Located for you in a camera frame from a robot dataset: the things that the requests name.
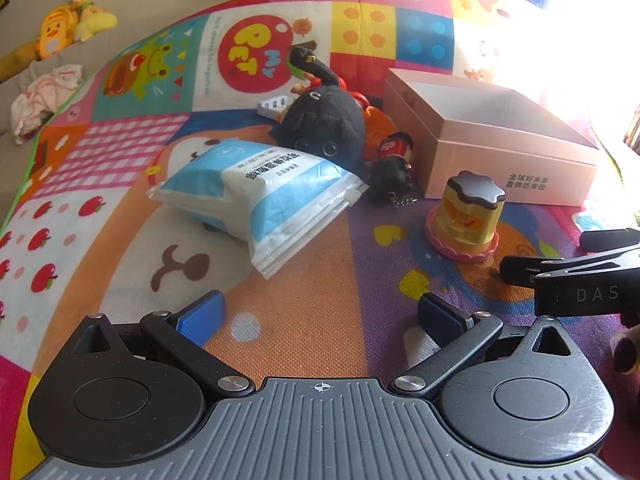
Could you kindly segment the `long yellow banana pillow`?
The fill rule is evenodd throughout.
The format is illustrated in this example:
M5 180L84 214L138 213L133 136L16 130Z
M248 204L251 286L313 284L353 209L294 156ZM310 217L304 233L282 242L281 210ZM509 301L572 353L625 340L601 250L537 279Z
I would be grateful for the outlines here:
M31 62L38 60L35 41L26 42L13 49L0 60L0 82L21 73Z

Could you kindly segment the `yellow bear plush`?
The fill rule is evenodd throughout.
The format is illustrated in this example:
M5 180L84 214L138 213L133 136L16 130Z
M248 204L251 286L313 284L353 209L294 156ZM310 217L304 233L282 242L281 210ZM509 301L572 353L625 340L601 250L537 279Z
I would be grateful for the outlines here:
M99 32L114 28L118 24L118 19L113 13L105 12L93 0L70 0L70 10L78 17L74 30L75 42L86 42Z

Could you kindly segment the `pink white crumpled cloth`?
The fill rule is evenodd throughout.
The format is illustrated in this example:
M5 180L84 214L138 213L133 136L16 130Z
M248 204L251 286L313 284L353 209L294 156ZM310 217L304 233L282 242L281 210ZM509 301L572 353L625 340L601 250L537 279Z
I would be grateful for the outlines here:
M30 138L80 87L82 66L67 64L39 76L11 105L10 131L17 145Z

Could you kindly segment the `black red doll keychain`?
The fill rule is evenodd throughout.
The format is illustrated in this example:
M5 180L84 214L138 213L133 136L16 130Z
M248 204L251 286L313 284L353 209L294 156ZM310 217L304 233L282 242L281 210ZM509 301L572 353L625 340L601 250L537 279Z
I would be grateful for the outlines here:
M369 172L368 196L375 202L388 200L396 207L410 203L416 185L412 168L412 137L403 131L386 136Z

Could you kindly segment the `colourful cartoon play mat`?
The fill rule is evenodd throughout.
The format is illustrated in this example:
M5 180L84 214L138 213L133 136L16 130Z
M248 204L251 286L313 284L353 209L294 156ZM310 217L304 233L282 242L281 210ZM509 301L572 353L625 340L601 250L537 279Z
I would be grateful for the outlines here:
M284 60L298 44L372 103L390 70L420 70L514 88L585 131L537 50L541 25L522 0L232 0L96 70L41 131L1 237L2 477L41 463L29 400L89 313L131 323L218 289L226 316L206 347L255 380L392 378L431 349L416 327L424 292L530 322L532 293L503 284L496 259L434 252L426 200L360 200L263 278L244 243L148 193L219 140L269 142L257 104L300 81Z

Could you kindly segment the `red round-head toy figure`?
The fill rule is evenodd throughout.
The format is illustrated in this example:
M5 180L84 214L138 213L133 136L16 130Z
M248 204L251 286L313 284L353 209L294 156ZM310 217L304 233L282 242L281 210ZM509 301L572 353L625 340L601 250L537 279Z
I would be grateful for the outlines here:
M346 91L352 96L352 98L356 101L356 103L360 107L360 110L366 110L370 106L370 102L368 98L358 91L349 90L349 88L347 87L346 81L344 81L342 77L338 78L338 84L340 85L340 88L342 90Z

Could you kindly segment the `orange plastic half shell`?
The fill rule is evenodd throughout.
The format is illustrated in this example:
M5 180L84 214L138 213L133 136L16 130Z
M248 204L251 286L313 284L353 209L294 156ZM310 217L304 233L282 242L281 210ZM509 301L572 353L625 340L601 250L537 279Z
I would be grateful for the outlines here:
M391 134L398 131L393 121L382 110L374 106L368 106L362 111L364 125L366 126L366 144L364 144L363 158L372 162L378 157L378 148Z

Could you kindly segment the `blue white tissue pack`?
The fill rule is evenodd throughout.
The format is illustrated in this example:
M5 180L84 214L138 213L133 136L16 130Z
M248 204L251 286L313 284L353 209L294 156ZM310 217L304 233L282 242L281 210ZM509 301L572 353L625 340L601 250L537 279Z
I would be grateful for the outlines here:
M149 190L247 244L250 263L271 278L368 186L335 162L240 139L224 139Z

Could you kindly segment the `black plush cat toy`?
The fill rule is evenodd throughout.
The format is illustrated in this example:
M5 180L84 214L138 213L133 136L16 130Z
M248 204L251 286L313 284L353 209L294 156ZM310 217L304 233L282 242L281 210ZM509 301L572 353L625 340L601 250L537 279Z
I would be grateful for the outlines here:
M299 93L280 124L273 128L273 139L281 148L323 157L359 174L366 126L357 101L313 50L294 47L288 60L319 83Z

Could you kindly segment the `yellow duck plush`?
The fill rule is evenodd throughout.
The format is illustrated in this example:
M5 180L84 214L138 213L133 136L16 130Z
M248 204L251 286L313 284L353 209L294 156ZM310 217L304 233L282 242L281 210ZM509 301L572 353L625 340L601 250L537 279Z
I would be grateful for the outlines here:
M74 43L77 24L77 12L69 4L62 4L52 9L43 19L39 29L35 46L38 58L45 60L71 46Z

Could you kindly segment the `white battery charger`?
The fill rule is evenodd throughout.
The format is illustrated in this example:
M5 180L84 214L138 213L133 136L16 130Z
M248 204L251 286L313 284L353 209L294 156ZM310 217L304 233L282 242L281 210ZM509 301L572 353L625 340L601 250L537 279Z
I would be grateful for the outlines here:
M293 103L294 99L286 94L272 96L257 104L257 114L274 122L282 122L283 117Z

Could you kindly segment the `yellow pudding toy pink base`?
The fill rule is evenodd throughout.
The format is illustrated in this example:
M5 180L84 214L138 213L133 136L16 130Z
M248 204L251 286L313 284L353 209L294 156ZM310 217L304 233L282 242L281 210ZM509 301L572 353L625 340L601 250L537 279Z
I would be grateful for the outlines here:
M506 193L494 180L471 171L448 179L442 199L425 221L436 252L462 263L481 263L499 245L498 222Z

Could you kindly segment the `pink cardboard box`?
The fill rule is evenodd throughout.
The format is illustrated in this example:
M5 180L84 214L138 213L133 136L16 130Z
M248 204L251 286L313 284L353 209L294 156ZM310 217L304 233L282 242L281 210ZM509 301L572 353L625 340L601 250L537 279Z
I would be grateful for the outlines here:
M591 136L509 88L394 68L383 110L412 137L414 176L433 200L468 170L494 180L510 203L578 207L597 173Z

